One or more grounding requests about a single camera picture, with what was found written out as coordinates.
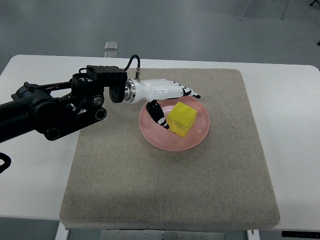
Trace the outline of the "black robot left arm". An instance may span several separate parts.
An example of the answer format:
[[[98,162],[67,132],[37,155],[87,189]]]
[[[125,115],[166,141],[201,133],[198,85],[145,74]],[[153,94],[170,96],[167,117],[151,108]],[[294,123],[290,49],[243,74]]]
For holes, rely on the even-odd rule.
[[[30,131],[55,141],[103,120],[104,89],[114,103],[124,100],[127,72],[117,66],[88,65],[67,82],[45,85],[25,82],[12,101],[0,106],[0,141]]]

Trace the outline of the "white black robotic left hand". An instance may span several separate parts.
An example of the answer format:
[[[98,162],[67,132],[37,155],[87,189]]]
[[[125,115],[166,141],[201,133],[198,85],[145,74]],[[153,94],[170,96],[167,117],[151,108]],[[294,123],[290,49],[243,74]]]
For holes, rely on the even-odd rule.
[[[191,96],[199,99],[201,96],[191,88],[176,81],[161,79],[147,79],[137,81],[128,79],[124,88],[124,101],[135,104],[141,100],[147,101],[146,110],[155,123],[165,129],[170,126],[158,100],[172,100]]]

